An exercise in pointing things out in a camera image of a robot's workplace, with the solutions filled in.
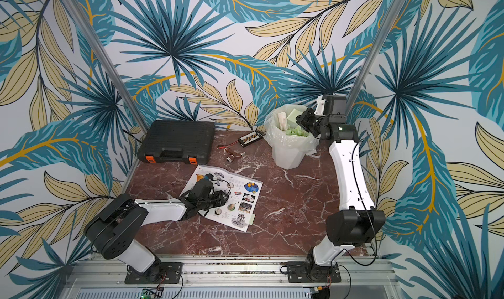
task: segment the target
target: orange latch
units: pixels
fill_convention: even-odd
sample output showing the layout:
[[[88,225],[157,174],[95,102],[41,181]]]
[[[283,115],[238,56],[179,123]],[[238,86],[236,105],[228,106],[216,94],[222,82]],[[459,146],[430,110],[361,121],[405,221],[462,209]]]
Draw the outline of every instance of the orange latch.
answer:
[[[147,159],[148,162],[150,163],[156,163],[156,160],[154,159],[153,156],[145,156],[145,158]]]

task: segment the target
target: marble table surface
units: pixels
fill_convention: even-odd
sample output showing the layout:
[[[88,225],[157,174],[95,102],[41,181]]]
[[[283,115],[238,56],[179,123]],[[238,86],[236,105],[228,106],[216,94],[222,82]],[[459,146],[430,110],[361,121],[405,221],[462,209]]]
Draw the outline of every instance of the marble table surface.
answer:
[[[339,192],[334,164],[326,141],[306,156],[299,167],[284,170],[275,165],[272,148],[260,140],[242,148],[233,163],[225,161],[216,145],[230,144],[246,132],[216,131],[210,162],[262,181],[254,210],[255,220],[246,233],[223,224],[193,217],[143,226],[136,239],[156,254],[191,255],[305,255],[326,234],[325,219],[338,211]],[[136,168],[127,193],[146,199],[178,197],[196,166],[183,163],[143,163]],[[362,255],[358,248],[355,255]]]

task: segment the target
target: black plastic case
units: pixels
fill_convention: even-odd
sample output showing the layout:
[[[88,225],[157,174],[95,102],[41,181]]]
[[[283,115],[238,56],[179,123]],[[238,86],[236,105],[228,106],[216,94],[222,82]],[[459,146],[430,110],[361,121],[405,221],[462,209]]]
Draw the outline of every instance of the black plastic case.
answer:
[[[147,132],[137,156],[149,163],[175,161],[207,164],[214,132],[214,123],[208,121],[156,120]]]

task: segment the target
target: tropical leaf wallpaper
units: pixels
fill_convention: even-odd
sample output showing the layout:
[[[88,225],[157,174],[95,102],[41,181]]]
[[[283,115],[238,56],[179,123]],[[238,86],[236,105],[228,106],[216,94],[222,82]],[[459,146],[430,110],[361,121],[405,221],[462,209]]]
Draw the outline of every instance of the tropical leaf wallpaper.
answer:
[[[112,3],[89,1],[106,45]],[[61,0],[0,0],[0,16],[2,297],[53,298],[142,133]]]
[[[502,298],[504,0],[419,1],[350,112],[379,252],[405,298]]]
[[[78,0],[150,125],[347,94],[392,0]],[[49,298],[142,137],[61,0],[0,0],[0,273]],[[349,114],[406,298],[502,298],[504,0],[405,0]]]

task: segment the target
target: trash bin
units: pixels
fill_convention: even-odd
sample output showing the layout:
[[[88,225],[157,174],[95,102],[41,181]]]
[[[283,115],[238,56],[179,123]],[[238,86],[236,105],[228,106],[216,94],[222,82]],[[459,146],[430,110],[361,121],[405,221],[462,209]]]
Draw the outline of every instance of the trash bin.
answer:
[[[307,107],[296,104],[285,104],[268,114],[264,122],[266,135],[264,139],[273,147],[273,160],[283,169],[293,169],[299,166],[303,157],[317,152],[318,139],[311,133],[308,137],[288,136],[280,130],[278,113],[289,115],[294,109],[304,112]]]

